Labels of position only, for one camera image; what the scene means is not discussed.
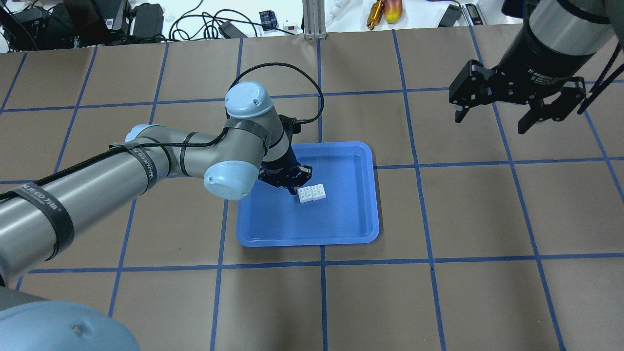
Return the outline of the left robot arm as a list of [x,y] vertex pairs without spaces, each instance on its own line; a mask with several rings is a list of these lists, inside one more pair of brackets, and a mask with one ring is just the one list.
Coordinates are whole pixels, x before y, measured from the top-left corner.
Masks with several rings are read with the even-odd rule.
[[257,180],[292,195],[312,176],[292,149],[309,120],[278,114],[262,84],[234,83],[226,119],[212,136],[140,124],[125,141],[58,173],[1,195],[1,349],[137,351],[127,327],[87,305],[7,288],[123,205],[172,174],[203,180],[216,197],[239,201]]

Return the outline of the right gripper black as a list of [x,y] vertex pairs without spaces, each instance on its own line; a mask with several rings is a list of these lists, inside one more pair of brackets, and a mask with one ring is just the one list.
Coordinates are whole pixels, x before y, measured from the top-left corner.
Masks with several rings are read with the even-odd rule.
[[[517,123],[524,134],[538,122],[561,122],[586,97],[585,80],[573,77],[580,69],[580,56],[562,54],[546,47],[533,34],[517,34],[501,61],[493,69],[478,60],[468,60],[449,87],[448,102],[455,106],[456,123],[468,111],[501,98],[526,104],[528,112]],[[559,91],[550,104],[543,98]]]

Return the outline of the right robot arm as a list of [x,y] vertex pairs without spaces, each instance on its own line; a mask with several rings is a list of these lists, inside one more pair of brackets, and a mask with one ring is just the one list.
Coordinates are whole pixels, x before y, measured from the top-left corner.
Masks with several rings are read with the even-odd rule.
[[609,41],[623,49],[621,0],[542,0],[491,69],[468,60],[449,87],[448,101],[460,123],[476,106],[494,102],[528,105],[517,123],[524,134],[535,124],[583,113],[623,69],[587,91],[578,71]]

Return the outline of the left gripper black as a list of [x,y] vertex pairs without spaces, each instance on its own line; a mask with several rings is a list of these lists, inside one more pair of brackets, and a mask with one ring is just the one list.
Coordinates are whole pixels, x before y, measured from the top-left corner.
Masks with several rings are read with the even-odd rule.
[[292,146],[274,161],[263,161],[258,179],[270,186],[283,187],[297,195],[298,190],[305,187],[312,178],[312,166],[303,166],[298,161]]

